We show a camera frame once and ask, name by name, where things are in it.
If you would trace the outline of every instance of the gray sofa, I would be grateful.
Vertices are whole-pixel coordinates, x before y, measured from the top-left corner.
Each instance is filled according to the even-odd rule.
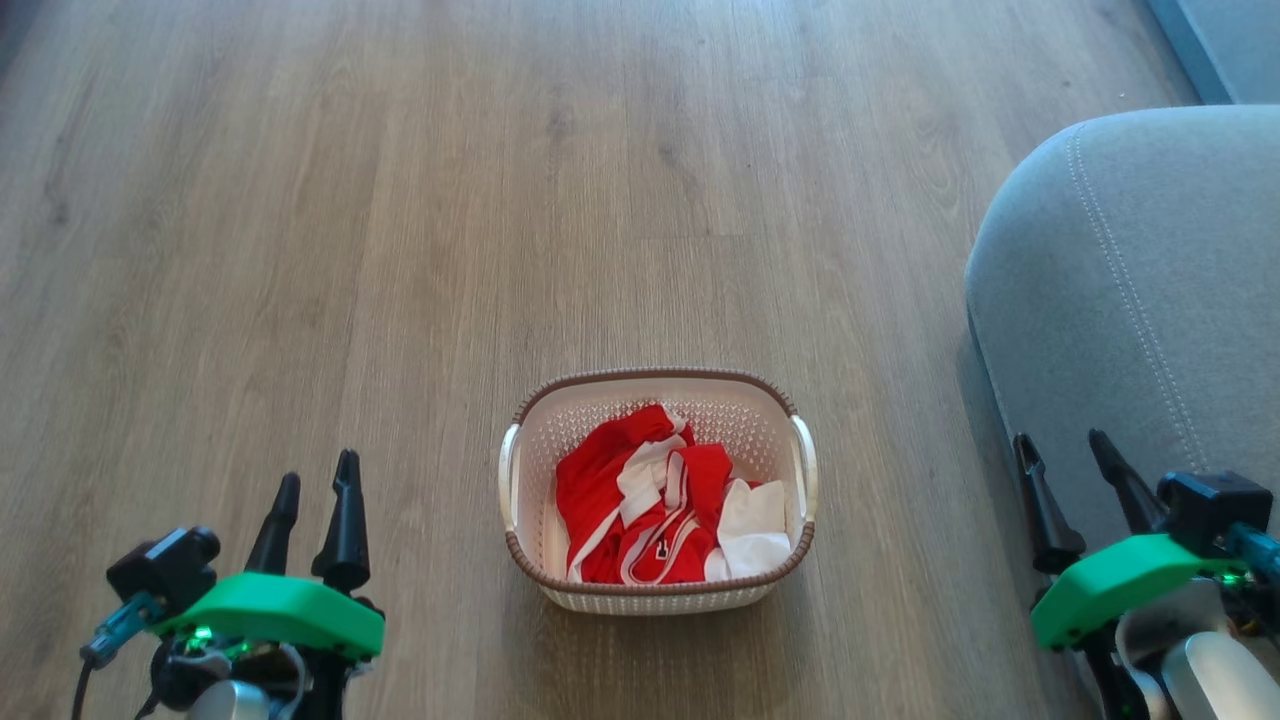
[[[1201,100],[1280,102],[1280,3],[1151,0]]]
[[[1005,428],[1091,548],[1128,529],[1089,428],[1152,484],[1233,469],[1280,491],[1280,106],[1062,131],[996,196],[965,281]]]

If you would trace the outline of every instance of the blue connector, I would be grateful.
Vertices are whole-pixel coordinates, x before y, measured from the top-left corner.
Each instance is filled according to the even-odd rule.
[[[91,662],[95,670],[106,667],[109,662],[115,660],[115,653],[124,647],[124,643],[133,639],[133,635],[145,630],[147,625],[157,623],[161,616],[160,605],[151,597],[151,593],[140,592],[110,618],[102,620],[93,633],[93,639],[81,648],[81,659]]]
[[[1226,552],[1239,557],[1271,584],[1280,584],[1280,543],[1271,536],[1235,523],[1226,533]]]

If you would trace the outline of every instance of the clothes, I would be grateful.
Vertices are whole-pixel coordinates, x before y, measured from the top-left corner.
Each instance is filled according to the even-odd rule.
[[[632,507],[657,496],[657,491],[650,493],[648,487],[657,484],[655,473],[666,482],[667,454],[653,451],[653,446],[663,443],[669,450],[692,442],[692,430],[684,419],[669,415],[660,405],[650,405],[603,423],[559,461],[556,506],[568,530],[570,580],[622,582],[618,574],[623,529],[620,515],[627,493],[632,497],[628,515],[635,516],[637,512]]]
[[[1266,105],[1088,120],[1032,152],[982,223],[974,340],[1009,438],[1036,441],[1093,548],[1129,529],[1089,428],[1148,483],[1230,469],[1280,489],[1276,128]]]
[[[750,578],[787,561],[787,538],[782,483],[750,487],[735,479],[724,497],[717,539],[719,548],[707,559],[708,582]]]
[[[722,446],[694,445],[685,420],[660,405],[602,424],[556,469],[568,579],[694,583],[780,565],[791,551],[783,488],[751,489],[732,469]]]

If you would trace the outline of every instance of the laundry basket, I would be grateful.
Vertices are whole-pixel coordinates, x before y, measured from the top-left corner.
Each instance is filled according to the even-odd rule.
[[[654,402],[689,420],[699,445],[723,445],[735,475],[785,484],[786,562],[714,583],[566,579],[568,536],[556,509],[556,465],[600,423]],[[750,605],[796,569],[813,542],[818,466],[791,401],[758,377],[691,368],[589,373],[543,386],[516,413],[498,459],[498,495],[512,559],[557,605],[603,615],[682,615]]]

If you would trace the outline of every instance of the basket rim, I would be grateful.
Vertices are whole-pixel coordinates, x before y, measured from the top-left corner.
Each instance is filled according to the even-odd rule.
[[[754,373],[746,373],[741,370],[723,370],[716,368],[698,368],[691,365],[660,365],[654,368],[623,368],[617,370],[591,370],[586,373],[573,373],[568,375],[561,375],[552,380],[548,380],[534,389],[520,407],[516,409],[515,418],[512,421],[516,425],[524,425],[525,419],[529,416],[529,411],[538,404],[539,400],[547,397],[552,392],[566,387],[573,387],[580,384],[609,382],[609,380],[630,380],[630,379],[653,379],[653,378],[691,378],[691,379],[708,379],[708,380],[731,380],[746,383],[763,389],[773,400],[782,406],[782,410],[787,416],[799,416],[795,405],[791,404],[791,398],[783,392],[778,386],[764,379]],[[609,583],[571,583],[568,580],[561,580],[552,578],[545,570],[535,565],[527,555],[525,555],[524,548],[520,546],[520,537],[516,536],[515,530],[507,530],[507,550],[511,552],[512,560],[516,565],[529,575],[539,585],[562,593],[572,594],[596,594],[596,596],[609,596],[609,597],[673,597],[673,596],[687,596],[687,594],[708,594],[718,592],[732,592],[748,588],[755,588],[762,585],[769,585],[777,583],[782,578],[791,574],[804,556],[809,553],[809,547],[813,544],[814,537],[814,521],[809,520],[804,524],[804,529],[800,533],[800,541],[796,543],[795,550],[787,556],[782,565],[778,565],[768,573],[762,573],[759,575],[751,575],[749,578],[733,578],[730,580],[717,580],[713,583],[678,583],[671,585],[616,585]]]
[[[556,592],[572,594],[602,594],[609,597],[677,597],[686,594],[709,594],[718,592],[732,592],[760,585],[771,585],[786,578],[795,570],[804,556],[813,546],[814,524],[808,521],[800,533],[800,542],[787,556],[786,562],[778,565],[768,573],[751,575],[750,578],[733,578],[731,580],[717,580],[714,583],[677,583],[671,585],[616,585],[611,583],[571,583],[552,578],[545,570],[532,564],[524,548],[520,547],[520,538],[515,530],[507,530],[507,550],[511,551],[512,560],[539,585]]]
[[[572,373],[553,378],[535,388],[525,397],[525,401],[516,409],[512,421],[517,425],[525,424],[525,418],[534,405],[548,395],[566,387],[600,383],[611,380],[644,380],[654,378],[691,378],[703,380],[731,380],[755,386],[773,397],[790,415],[799,415],[791,397],[782,392],[778,386],[756,375],[741,370],[721,370],[716,368],[696,368],[692,365],[659,365],[654,368],[622,368],[618,370],[590,370],[586,373]]]

